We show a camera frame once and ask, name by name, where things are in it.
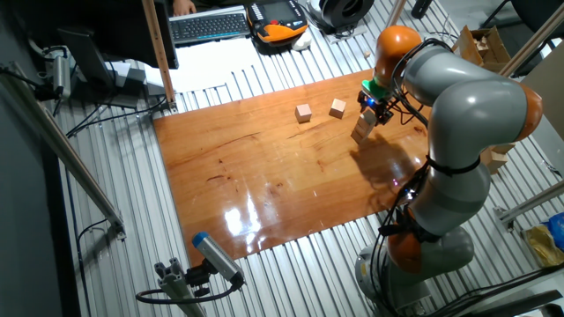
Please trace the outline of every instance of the hand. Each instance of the hand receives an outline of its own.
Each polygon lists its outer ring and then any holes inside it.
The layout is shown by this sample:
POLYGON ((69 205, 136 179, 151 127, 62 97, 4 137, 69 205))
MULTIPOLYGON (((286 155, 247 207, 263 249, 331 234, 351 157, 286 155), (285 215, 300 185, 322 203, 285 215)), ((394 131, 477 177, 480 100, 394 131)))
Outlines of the hand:
POLYGON ((175 17, 196 13, 196 6, 190 0, 174 0, 173 8, 175 17))

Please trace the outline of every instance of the wooden table surface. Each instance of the wooden table surface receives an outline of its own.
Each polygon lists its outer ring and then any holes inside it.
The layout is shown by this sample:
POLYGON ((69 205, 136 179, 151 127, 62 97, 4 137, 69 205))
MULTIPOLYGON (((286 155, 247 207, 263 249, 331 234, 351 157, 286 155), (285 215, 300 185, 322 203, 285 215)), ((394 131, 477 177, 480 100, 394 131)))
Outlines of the wooden table surface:
POLYGON ((389 207, 422 165, 427 132, 399 114, 357 145, 350 137, 366 70, 155 120, 176 211, 191 244, 207 231, 240 258, 389 207), (329 116, 346 102, 342 120, 329 116), (311 122, 296 106, 308 103, 311 122))

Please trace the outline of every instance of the orange handheld device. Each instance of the orange handheld device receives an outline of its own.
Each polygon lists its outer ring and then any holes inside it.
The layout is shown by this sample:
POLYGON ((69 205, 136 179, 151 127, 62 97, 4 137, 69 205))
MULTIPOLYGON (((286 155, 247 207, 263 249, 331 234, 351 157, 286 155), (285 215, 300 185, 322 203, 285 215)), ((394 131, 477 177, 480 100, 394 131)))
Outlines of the orange handheld device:
POLYGON ((249 4, 247 19, 253 35, 271 45, 289 43, 308 28, 303 10, 293 0, 249 4))

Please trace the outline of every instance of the white paper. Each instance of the white paper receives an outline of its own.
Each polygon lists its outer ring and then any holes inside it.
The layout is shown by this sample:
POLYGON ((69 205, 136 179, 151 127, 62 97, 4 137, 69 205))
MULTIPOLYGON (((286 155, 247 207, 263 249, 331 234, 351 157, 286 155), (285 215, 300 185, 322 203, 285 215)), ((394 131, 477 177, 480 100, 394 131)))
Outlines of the white paper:
MULTIPOLYGON (((176 92, 190 92, 226 83, 231 72, 260 63, 250 39, 212 41, 189 48, 176 49, 178 70, 170 70, 176 92)), ((145 65, 147 82, 162 84, 160 70, 145 65)))

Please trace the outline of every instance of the keyboard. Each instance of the keyboard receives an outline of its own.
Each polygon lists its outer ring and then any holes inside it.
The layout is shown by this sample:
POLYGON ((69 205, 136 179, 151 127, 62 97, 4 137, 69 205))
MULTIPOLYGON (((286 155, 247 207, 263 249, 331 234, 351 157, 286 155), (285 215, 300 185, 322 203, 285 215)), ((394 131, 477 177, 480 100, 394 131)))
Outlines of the keyboard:
POLYGON ((250 34, 249 26, 243 13, 172 20, 170 21, 170 26, 176 46, 229 39, 250 34))

